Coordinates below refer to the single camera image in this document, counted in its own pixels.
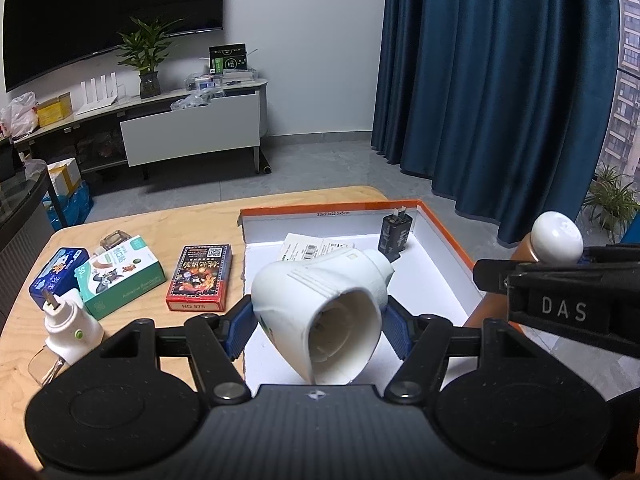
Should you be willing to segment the potted green plant on console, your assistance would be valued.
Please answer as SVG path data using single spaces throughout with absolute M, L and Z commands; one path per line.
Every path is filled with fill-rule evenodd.
M 134 30 L 130 34 L 121 32 L 118 52 L 118 64 L 133 68 L 139 76 L 139 94 L 142 100 L 154 98 L 162 93 L 158 66 L 168 57 L 171 46 L 171 29 L 179 23 L 166 22 L 160 18 L 142 21 L 130 18 Z

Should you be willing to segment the white router with antennas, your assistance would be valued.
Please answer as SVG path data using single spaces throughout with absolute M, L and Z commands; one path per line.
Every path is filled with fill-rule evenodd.
M 99 79 L 83 80 L 80 83 L 80 92 L 82 104 L 76 110 L 76 115 L 85 115 L 112 106 L 118 100 L 117 75 L 111 72 L 108 76 L 102 74 Z

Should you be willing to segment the white plastic bag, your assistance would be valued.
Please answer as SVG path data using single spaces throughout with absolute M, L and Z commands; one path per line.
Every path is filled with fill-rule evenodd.
M 35 93 L 27 91 L 14 98 L 1 110 L 1 133 L 7 139 L 17 140 L 38 127 Z

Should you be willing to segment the white bulb socket adapter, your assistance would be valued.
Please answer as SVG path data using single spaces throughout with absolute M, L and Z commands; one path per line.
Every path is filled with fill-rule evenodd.
M 347 385 L 378 346 L 393 274 L 377 250 L 346 247 L 267 264 L 250 298 L 260 327 L 305 382 Z

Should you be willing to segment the white power adapter box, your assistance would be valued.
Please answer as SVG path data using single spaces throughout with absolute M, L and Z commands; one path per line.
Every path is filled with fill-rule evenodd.
M 342 248 L 354 248 L 352 243 L 337 238 L 314 237 L 288 233 L 279 252 L 280 261 L 305 261 L 325 256 Z

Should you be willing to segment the white yellow carton on floor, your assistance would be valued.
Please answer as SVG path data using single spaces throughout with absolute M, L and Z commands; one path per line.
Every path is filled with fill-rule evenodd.
M 81 174 L 75 157 L 48 165 L 49 177 L 56 196 L 71 196 L 81 184 Z

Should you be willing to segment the orange white cardboard box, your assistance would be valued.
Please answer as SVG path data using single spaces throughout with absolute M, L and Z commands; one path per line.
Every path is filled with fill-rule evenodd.
M 434 214 L 416 200 L 242 210 L 245 292 L 250 295 L 257 272 L 280 261 L 288 233 L 337 238 L 359 250 L 378 250 L 383 218 L 400 207 L 407 209 L 413 222 L 405 249 L 390 263 L 394 274 L 388 296 L 413 315 L 437 314 L 462 325 L 482 298 L 472 280 L 473 263 Z M 282 358 L 259 323 L 245 347 L 244 364 L 252 390 L 268 384 L 308 384 Z M 399 367 L 400 359 L 382 332 L 372 358 L 352 382 L 383 389 Z

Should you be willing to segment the yellow box on console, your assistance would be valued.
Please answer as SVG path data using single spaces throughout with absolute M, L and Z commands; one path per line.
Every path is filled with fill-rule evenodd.
M 38 125 L 44 128 L 60 122 L 73 114 L 72 97 L 65 92 L 50 100 L 39 102 L 36 106 Z

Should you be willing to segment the green bandage box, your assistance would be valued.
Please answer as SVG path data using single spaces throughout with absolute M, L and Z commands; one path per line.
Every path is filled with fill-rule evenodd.
M 75 278 L 86 310 L 98 321 L 166 282 L 160 260 L 140 235 L 91 257 Z

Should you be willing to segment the white tv console cabinet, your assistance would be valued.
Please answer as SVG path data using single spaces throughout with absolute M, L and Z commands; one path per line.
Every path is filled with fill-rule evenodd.
M 172 110 L 189 95 L 174 90 L 142 100 L 122 98 L 86 114 L 73 114 L 15 142 L 35 158 L 56 162 L 73 156 L 84 176 L 118 166 L 137 167 L 176 158 L 250 150 L 258 174 L 267 169 L 267 84 L 259 78 L 234 82 L 209 103 Z

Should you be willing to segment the blue curtain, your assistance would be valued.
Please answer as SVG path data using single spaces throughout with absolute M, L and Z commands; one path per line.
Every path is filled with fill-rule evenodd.
M 512 245 L 578 214 L 617 70 L 618 0 L 385 0 L 372 145 Z

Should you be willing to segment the white plug-in nightlight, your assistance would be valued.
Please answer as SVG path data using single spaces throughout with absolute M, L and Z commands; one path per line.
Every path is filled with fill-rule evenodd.
M 102 344 L 104 329 L 86 310 L 78 289 L 72 288 L 62 296 L 46 290 L 44 298 L 46 347 L 66 364 L 74 365 Z

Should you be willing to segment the blue tin box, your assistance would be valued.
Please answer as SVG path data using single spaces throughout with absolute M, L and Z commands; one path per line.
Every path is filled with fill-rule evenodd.
M 89 259 L 85 248 L 61 247 L 29 285 L 29 295 L 39 309 L 46 302 L 46 292 L 61 296 L 77 287 L 75 270 Z

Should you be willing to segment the dark playing card box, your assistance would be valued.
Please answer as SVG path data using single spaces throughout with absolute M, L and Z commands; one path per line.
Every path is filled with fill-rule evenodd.
M 224 312 L 231 263 L 229 244 L 184 246 L 166 294 L 168 309 Z

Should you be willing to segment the plant by window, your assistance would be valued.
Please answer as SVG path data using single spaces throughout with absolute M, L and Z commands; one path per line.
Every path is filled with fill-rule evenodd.
M 615 166 L 598 165 L 590 182 L 582 209 L 589 221 L 603 230 L 608 239 L 619 242 L 639 212 L 634 185 L 625 183 Z

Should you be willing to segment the black green product box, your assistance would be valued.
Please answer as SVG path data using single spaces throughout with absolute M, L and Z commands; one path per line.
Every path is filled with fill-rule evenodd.
M 214 74 L 222 74 L 225 70 L 245 70 L 247 54 L 245 44 L 223 44 L 210 47 L 209 69 Z

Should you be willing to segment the blue bag on floor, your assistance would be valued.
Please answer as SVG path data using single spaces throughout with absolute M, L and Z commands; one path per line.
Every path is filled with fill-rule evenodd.
M 58 196 L 58 202 L 62 208 L 62 213 L 68 226 L 78 226 L 83 224 L 90 214 L 93 206 L 93 198 L 86 181 L 81 181 L 77 190 L 70 196 Z M 42 200 L 52 229 L 58 231 L 62 229 L 62 223 L 56 213 L 49 196 L 44 196 Z

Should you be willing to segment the copper bottle white cap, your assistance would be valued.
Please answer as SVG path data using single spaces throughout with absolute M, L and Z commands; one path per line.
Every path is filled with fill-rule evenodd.
M 515 248 L 510 260 L 549 264 L 573 264 L 582 256 L 584 240 L 573 220 L 565 214 L 547 211 L 534 222 L 532 230 Z M 508 319 L 506 295 L 486 292 L 464 327 L 481 328 L 485 318 Z

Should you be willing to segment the black wall television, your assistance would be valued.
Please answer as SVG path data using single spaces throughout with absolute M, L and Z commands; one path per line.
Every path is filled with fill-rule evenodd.
M 224 0 L 3 0 L 2 58 L 13 90 L 52 70 L 115 49 L 134 23 L 171 35 L 220 29 Z

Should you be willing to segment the black glass side table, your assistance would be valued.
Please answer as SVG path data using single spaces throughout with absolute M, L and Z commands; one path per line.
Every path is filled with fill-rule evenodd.
M 53 190 L 48 165 L 41 159 L 26 160 L 23 170 L 1 183 L 1 327 L 54 233 L 42 204 L 43 197 Z

